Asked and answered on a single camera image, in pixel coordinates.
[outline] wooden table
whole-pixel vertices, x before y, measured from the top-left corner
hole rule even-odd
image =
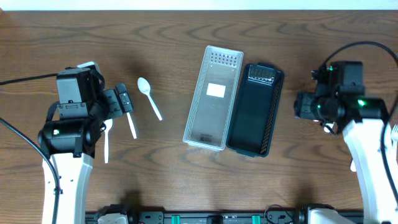
[[[0,17],[0,81],[53,73],[96,61],[106,87],[124,82],[134,103],[138,139],[127,118],[114,121],[109,164],[96,147],[87,210],[111,203],[166,210],[264,210],[329,203],[362,208],[351,156],[342,137],[295,119],[300,90],[313,91],[310,71],[342,45],[374,40],[398,52],[398,12],[4,12]],[[244,52],[244,64],[269,62],[285,72],[272,147],[251,158],[182,142],[205,47]],[[388,54],[359,46],[334,60],[364,62],[367,94],[390,107],[397,69]],[[152,84],[159,121],[137,78]],[[36,141],[54,78],[0,87],[1,116]],[[40,223],[44,176],[40,156],[0,127],[0,223]]]

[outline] white plastic handle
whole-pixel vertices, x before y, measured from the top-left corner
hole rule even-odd
[[[156,116],[159,118],[159,121],[161,121],[162,120],[162,116],[160,115],[160,112],[157,109],[157,107],[155,105],[155,102],[153,101],[152,97],[150,97],[150,95],[148,95],[148,99],[149,99],[150,104],[152,105],[152,108],[155,111]]]
[[[105,163],[107,164],[109,162],[109,141],[108,141],[108,132],[105,132],[105,150],[104,150],[104,159]]]
[[[134,124],[132,123],[132,119],[131,119],[130,113],[127,113],[127,120],[129,121],[129,124],[130,124],[130,130],[131,130],[132,137],[134,139],[136,139],[137,138],[136,129],[134,127]]]

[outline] mesh holes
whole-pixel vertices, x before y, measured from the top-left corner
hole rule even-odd
[[[210,57],[210,62],[220,65],[228,65],[230,67],[236,67],[237,58],[235,56],[226,55],[219,52],[212,52]]]
[[[193,118],[195,117],[195,115],[197,113],[199,99],[200,99],[200,92],[201,92],[201,89],[203,88],[203,82],[205,81],[205,75],[207,72],[208,65],[209,65],[209,61],[206,60],[205,63],[203,64],[203,70],[200,71],[200,79],[198,80],[198,89],[195,90],[195,93],[193,96],[195,101],[192,104],[192,111],[190,112],[190,115],[189,115],[190,122],[189,122],[189,126],[188,126],[188,131],[187,131],[187,139],[191,138],[193,124],[195,122],[195,120]]]
[[[272,121],[274,120],[276,101],[278,99],[279,85],[280,85],[280,82],[278,82],[275,85],[274,91],[272,92],[272,102],[271,102],[271,107],[270,107],[269,114],[268,114],[268,119],[267,119],[267,124],[266,124],[266,132],[264,134],[264,139],[262,140],[260,154],[265,153],[265,151],[267,150],[269,135],[271,133]]]

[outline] black mesh basket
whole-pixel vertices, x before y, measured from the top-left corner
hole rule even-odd
[[[268,155],[283,82],[283,72],[272,65],[245,66],[228,130],[230,149],[252,157]]]

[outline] black cable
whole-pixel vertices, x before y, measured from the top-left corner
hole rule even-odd
[[[266,209],[266,211],[264,212],[264,218],[265,218],[269,223],[271,223],[271,224],[276,224],[276,223],[274,223],[273,221],[271,221],[271,220],[268,219],[268,210],[269,210],[270,208],[272,208],[272,207],[279,207],[279,208],[281,208],[281,209],[286,213],[286,215],[292,219],[292,221],[287,222],[287,223],[285,223],[285,224],[292,223],[292,222],[294,221],[293,216],[292,216],[291,214],[287,213],[287,211],[285,210],[284,207],[282,207],[281,205],[278,205],[278,204],[273,204],[273,205],[270,205],[270,206]]]
[[[106,130],[106,124],[102,122],[101,126],[99,127],[99,132],[103,133]]]
[[[11,84],[11,83],[24,82],[24,81],[29,81],[29,80],[36,80],[36,79],[40,79],[40,78],[56,77],[57,75],[58,75],[57,73],[53,73],[53,74],[48,74],[48,75],[39,75],[39,76],[36,76],[36,77],[18,78],[18,79],[15,79],[15,80],[8,80],[8,81],[0,82],[0,85],[7,85],[7,84]]]
[[[350,44],[347,44],[346,46],[340,47],[338,50],[336,50],[333,54],[331,54],[329,57],[326,58],[326,60],[321,64],[321,66],[319,66],[319,70],[322,69],[322,67],[326,66],[326,63],[328,63],[328,61],[334,57],[337,53],[341,52],[344,49],[347,49],[349,47],[354,47],[357,45],[373,45],[376,47],[380,47],[381,49],[385,50],[389,55],[391,55],[391,57],[395,60],[397,66],[398,66],[398,58],[397,55],[387,46],[383,45],[383,44],[379,44],[377,42],[373,42],[373,41],[359,41],[359,42],[353,42]]]
[[[24,133],[20,132],[18,129],[16,129],[13,125],[9,124],[7,121],[4,119],[0,118],[0,122],[5,125],[5,127],[9,128],[11,131],[14,131],[17,135],[19,135],[22,139],[24,139],[26,142],[28,142],[31,146],[33,146],[34,149],[43,157],[44,161],[49,165],[51,173],[54,177],[54,182],[55,182],[55,200],[54,200],[54,210],[53,210],[53,215],[52,215],[52,223],[56,224],[57,222],[57,213],[58,213],[58,204],[59,204],[59,196],[60,196],[60,180],[58,178],[58,175],[55,171],[54,166],[50,162],[50,160],[45,156],[43,151],[32,141],[30,140]]]
[[[323,128],[327,128],[327,130],[329,130],[329,134],[333,135],[333,136],[337,136],[337,134],[334,132],[334,130],[329,127],[325,122],[322,122],[321,126]]]
[[[389,121],[391,120],[392,115],[394,114],[394,112],[395,112],[397,107],[398,107],[398,95],[396,96],[396,99],[394,100],[394,104],[392,105],[392,108],[391,108],[391,111],[389,113],[388,118],[384,121],[384,126],[383,126],[383,129],[381,131],[380,151],[381,151],[381,157],[383,159],[384,169],[386,170],[388,182],[390,183],[390,186],[391,186],[391,189],[392,189],[392,193],[394,194],[394,197],[395,197],[396,202],[398,204],[398,192],[397,192],[397,189],[395,187],[394,180],[392,179],[390,167],[389,167],[389,165],[387,163],[386,146],[384,144],[384,136],[386,135],[387,125],[388,125]]]
[[[373,42],[373,41],[359,41],[359,42],[353,42],[351,44],[343,46],[343,47],[339,48],[338,50],[336,50],[335,52],[333,52],[329,57],[326,58],[326,60],[321,64],[321,66],[319,66],[318,70],[326,69],[326,63],[332,57],[334,57],[338,52],[341,52],[344,49],[347,49],[347,48],[353,47],[353,46],[357,46],[357,45],[374,45],[376,47],[380,47],[381,49],[385,50],[394,59],[396,65],[398,67],[397,55],[389,47],[387,47],[387,46],[385,46],[383,44],[377,43],[377,42]],[[392,109],[391,109],[391,111],[389,113],[388,118],[385,121],[383,121],[384,122],[384,127],[383,127],[382,132],[381,132],[380,150],[381,150],[381,156],[382,156],[382,159],[383,159],[384,170],[386,171],[386,175],[387,175],[388,181],[390,183],[390,187],[391,187],[392,193],[394,194],[394,197],[396,199],[396,203],[398,204],[398,191],[397,191],[397,188],[396,188],[396,186],[394,184],[394,181],[392,179],[390,168],[389,168],[389,165],[387,163],[386,146],[384,145],[384,136],[386,135],[387,125],[388,125],[388,122],[390,121],[390,119],[392,118],[392,115],[394,114],[395,109],[397,107],[397,104],[398,104],[397,99],[398,99],[398,96],[396,97],[396,100],[395,100],[395,102],[394,102],[394,104],[392,106]]]

